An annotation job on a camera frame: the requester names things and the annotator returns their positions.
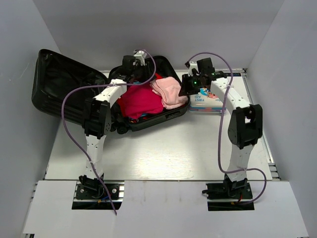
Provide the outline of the pink towel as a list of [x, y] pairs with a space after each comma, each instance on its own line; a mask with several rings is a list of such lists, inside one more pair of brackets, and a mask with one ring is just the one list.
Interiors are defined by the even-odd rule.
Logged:
[[174, 77], [156, 79], [150, 82], [152, 91], [161, 96], [164, 108], [172, 110], [188, 103], [187, 96], [179, 96], [180, 83]]

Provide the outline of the first aid tin box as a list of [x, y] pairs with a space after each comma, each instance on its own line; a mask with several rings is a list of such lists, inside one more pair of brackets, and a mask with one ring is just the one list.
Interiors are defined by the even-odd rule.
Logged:
[[196, 113], [210, 113], [221, 114], [222, 102], [221, 100], [207, 87], [203, 87], [195, 95], [189, 97], [190, 105], [189, 111]]

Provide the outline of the magenta garment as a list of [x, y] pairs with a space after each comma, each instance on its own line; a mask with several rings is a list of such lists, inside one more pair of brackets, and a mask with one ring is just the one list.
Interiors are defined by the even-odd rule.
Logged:
[[131, 86], [116, 102], [122, 115], [138, 119], [143, 114], [159, 114], [163, 111], [162, 97], [152, 91], [149, 84]]

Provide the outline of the red polo shirt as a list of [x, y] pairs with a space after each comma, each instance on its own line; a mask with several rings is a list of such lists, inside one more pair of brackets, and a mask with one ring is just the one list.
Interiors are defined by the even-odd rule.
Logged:
[[148, 115], [147, 113], [143, 113], [143, 114], [131, 114], [128, 116], [128, 120], [130, 123], [138, 123], [140, 121], [143, 121], [145, 119], [148, 118]]

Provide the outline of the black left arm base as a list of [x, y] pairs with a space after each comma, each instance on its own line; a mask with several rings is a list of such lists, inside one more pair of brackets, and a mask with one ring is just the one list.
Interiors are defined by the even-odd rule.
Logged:
[[121, 207], [124, 197], [124, 183], [106, 183], [110, 196], [103, 186], [98, 191], [85, 188], [80, 182], [75, 187], [72, 210], [113, 210], [110, 198], [116, 210]]

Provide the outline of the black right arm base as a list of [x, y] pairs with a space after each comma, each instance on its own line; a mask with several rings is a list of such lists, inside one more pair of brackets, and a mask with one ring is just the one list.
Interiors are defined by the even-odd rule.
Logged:
[[244, 187], [231, 189], [223, 183], [207, 183], [202, 190], [207, 198], [208, 211], [253, 211], [255, 209], [250, 183]]

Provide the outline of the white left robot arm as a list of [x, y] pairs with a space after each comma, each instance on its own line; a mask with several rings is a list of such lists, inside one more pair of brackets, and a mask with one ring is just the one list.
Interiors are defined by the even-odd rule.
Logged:
[[92, 99], [87, 99], [84, 106], [82, 127], [86, 136], [89, 160], [86, 170], [79, 177], [80, 182], [88, 187], [87, 191], [94, 198], [104, 194], [105, 186], [99, 181], [103, 178], [102, 164], [104, 141], [111, 129], [111, 107], [126, 91], [127, 84], [153, 78], [150, 66], [145, 62], [147, 53], [136, 50], [134, 55], [124, 56], [122, 65], [109, 78], [109, 86]]

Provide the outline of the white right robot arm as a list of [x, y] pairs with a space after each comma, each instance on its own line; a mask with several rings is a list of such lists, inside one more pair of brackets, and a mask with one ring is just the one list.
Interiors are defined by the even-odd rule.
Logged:
[[247, 170], [251, 152], [263, 135], [263, 109], [253, 105], [242, 97], [232, 86], [222, 71], [216, 71], [210, 58], [197, 62], [185, 63], [188, 73], [182, 76], [180, 96], [199, 93], [203, 88], [210, 88], [223, 103], [224, 110], [231, 118], [227, 130], [232, 144], [228, 169], [224, 171], [224, 193], [231, 198], [241, 193], [247, 182]]

